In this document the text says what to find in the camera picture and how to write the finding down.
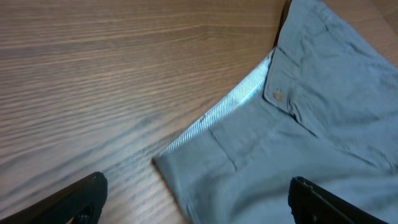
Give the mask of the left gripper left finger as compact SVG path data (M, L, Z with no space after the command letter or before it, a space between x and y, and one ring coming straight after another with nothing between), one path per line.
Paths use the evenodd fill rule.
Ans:
M2 224L97 224L108 195L108 181L94 172L47 198L1 220Z

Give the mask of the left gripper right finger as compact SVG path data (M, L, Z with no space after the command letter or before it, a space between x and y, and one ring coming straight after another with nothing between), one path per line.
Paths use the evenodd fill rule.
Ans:
M288 204L296 224L385 224L300 176L290 181Z

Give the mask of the grey cotton shorts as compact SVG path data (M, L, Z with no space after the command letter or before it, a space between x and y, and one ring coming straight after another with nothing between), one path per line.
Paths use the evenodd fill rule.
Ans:
M264 84L154 159L193 223L293 223L302 176L397 222L397 69L321 1L292 1Z

